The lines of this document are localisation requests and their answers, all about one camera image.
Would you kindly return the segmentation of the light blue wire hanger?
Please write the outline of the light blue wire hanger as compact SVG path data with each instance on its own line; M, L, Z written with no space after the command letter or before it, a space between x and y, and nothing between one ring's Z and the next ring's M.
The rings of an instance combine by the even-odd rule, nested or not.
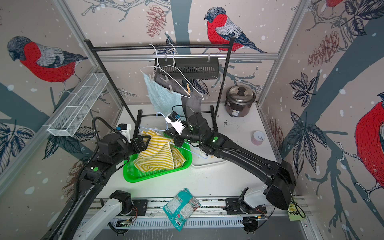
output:
M143 110L138 111L137 126L135 127L135 135L141 134L142 131L153 130L159 133L161 136L173 138L174 134L167 135L166 131L172 129L172 125L167 122L166 116L160 112L156 114L143 114ZM183 140L184 145L190 147L190 152L197 156L197 159L208 159L209 157L204 154L197 144L193 144L190 141Z

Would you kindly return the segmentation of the yellow striped towel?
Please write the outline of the yellow striped towel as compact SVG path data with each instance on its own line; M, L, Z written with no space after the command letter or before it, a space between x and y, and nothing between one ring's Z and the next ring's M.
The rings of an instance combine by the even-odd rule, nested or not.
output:
M134 160L135 167L141 172L174 170L181 168L187 161L172 139L153 130L142 131L142 136L151 139L146 150L139 153Z

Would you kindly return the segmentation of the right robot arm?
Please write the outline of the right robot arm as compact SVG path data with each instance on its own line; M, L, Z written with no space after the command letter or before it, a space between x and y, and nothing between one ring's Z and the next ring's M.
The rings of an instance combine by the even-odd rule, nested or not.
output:
M206 155L238 165L267 185L264 195L270 204L280 210L289 209L296 187L290 163L274 162L242 148L227 136L212 130L201 113L183 121L176 112L172 112L165 120L172 126L165 133L172 137L177 147L180 148L185 142L196 143Z

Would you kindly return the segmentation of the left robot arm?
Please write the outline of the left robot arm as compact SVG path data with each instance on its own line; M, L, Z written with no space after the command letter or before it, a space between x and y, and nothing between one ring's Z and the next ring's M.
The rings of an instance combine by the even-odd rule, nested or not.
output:
M149 137L128 142L120 133L105 135L75 178L74 193L43 240L71 240L94 199L117 171L117 165L147 149Z

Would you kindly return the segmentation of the white plastic tray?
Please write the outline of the white plastic tray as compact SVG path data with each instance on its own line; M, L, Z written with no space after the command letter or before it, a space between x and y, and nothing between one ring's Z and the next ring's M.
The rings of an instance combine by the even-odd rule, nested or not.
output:
M213 166L221 165L227 162L226 160L218 159L214 156L206 155L199 148L192 147L191 152L193 156L193 161L191 165L194 168L213 167Z

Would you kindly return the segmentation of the green plastic basket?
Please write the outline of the green plastic basket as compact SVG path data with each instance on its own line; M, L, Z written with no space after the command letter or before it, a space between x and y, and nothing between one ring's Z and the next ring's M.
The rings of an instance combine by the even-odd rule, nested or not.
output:
M123 169L124 179L129 183L137 183L137 182L141 182L151 178L159 177L165 174L170 174L170 173L187 169L192 164L192 161L193 161L192 153L189 151L190 147L188 145L183 145L181 148L179 147L176 147L176 148L179 149L179 151L187 160L181 168L174 169L174 170L161 170L161 171L143 173L140 170L138 170L134 165L134 160L139 155L139 154L134 154L130 156L130 159L128 161L124 162L124 169Z

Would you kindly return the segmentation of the dark grey towel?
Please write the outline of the dark grey towel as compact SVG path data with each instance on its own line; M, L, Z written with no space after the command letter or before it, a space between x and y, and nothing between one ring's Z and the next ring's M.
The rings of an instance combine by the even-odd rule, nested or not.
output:
M169 81L166 83L164 81L165 75L162 74L155 74L154 81L161 85L162 87L169 90L169 85L173 87L173 91L175 93L179 93L181 95L182 104L176 105L174 109L179 113L180 111L184 112L185 117L190 117L194 115L195 113L201 112L201 96L196 92L191 92L191 98L188 98L188 94L185 93L185 91L182 89L182 87L179 86L174 80L169 79Z

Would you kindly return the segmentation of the light blue towel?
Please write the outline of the light blue towel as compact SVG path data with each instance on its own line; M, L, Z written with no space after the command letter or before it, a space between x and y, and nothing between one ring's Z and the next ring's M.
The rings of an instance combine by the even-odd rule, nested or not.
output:
M143 74L145 84L148 90L148 97L154 106L156 112L168 115L172 112L172 107L181 105L181 95L170 92L170 90L156 83L149 75Z

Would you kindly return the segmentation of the silver rice cooker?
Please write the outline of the silver rice cooker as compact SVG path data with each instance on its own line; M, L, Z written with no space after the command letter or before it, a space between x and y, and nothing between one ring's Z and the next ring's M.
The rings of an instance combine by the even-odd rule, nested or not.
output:
M256 94L248 86L233 86L226 92L225 108L230 116L242 118L249 113L255 100Z

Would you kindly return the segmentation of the pink cup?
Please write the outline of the pink cup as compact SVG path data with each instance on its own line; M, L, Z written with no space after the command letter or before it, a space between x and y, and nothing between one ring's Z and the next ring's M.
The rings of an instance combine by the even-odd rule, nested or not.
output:
M252 137L251 137L251 142L255 146L260 146L264 142L265 139L266 139L266 135L264 132L254 131L252 134Z

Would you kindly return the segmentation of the teal snack packet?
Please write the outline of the teal snack packet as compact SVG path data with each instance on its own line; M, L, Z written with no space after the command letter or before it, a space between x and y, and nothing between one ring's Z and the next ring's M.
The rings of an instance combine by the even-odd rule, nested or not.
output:
M172 226L180 232L188 218L200 207L200 202L190 193L189 189L184 188L163 206L163 210Z

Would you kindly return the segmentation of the black clothes rack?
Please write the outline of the black clothes rack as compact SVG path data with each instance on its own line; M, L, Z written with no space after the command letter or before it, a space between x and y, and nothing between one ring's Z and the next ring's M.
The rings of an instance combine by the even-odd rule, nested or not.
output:
M94 55L94 59L96 60L98 66L103 71L103 73L106 75L106 77L107 77L109 83L111 84L113 90L115 91L116 95L119 97L119 100L120 100L121 104L126 109L126 111L129 113L131 119L133 120L133 122L135 124L134 137L136 137L138 135L139 125L140 124L138 124L137 123L137 119L134 118L131 110L129 109L129 107L126 104L125 100L123 99L121 93L119 92L115 82L113 81L113 79L110 76L108 70L106 69L105 65L103 64L101 58L99 57L98 52L150 50L150 49L153 49L153 50L157 51L157 50L161 50L161 49L171 49L171 48L173 48L174 51L175 51L175 54L176 54L176 49L177 48L191 48L191 49L197 49L197 48L207 48L207 49L218 48L219 49L220 48L220 49L227 49L228 51L227 51L227 56L226 56L226 64L225 64L225 68L224 68L223 83L222 83L221 89L219 91L219 96L218 96L218 100L217 100L215 114L212 113L213 121L214 122L216 121L216 114L218 112L218 107L219 107L219 103L220 103L220 100L221 100L221 96L222 96L222 92L223 92L223 87L224 87L223 84L224 84L225 78L227 76L228 65L229 65L232 49L233 49L233 46L234 46L234 43L235 43L235 38L234 37L230 38L229 44L227 44L227 45L208 45L208 44L205 44L205 45L204 44L203 45L196 45L196 44L194 44L194 45L191 45L191 44L189 44L189 45L186 45L186 44L181 44L181 45L177 45L176 44L176 45L173 45L173 44L168 44L168 45L147 45L147 46L146 45L140 45L140 46L95 47L92 44L91 40L84 40L84 43L86 44L88 49L91 51L91 53ZM179 55L179 54L176 54L176 57L182 58L183 56Z

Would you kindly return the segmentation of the green yellow label card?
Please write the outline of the green yellow label card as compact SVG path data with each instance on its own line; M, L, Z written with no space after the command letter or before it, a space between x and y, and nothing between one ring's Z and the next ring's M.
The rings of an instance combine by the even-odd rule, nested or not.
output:
M306 214L303 209L294 202L291 202L289 205L288 215L291 222L301 221L306 218Z

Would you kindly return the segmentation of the black perforated wall basket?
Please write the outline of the black perforated wall basket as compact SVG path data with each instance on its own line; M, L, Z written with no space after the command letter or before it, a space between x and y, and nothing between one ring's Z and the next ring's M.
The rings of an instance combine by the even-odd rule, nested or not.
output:
M218 58L176 58L176 65L183 69L183 73L188 80L214 80L219 77L219 60ZM155 60L156 71L159 74L166 75L159 67L164 68L175 79L183 79L182 75L173 67L173 58L165 60Z

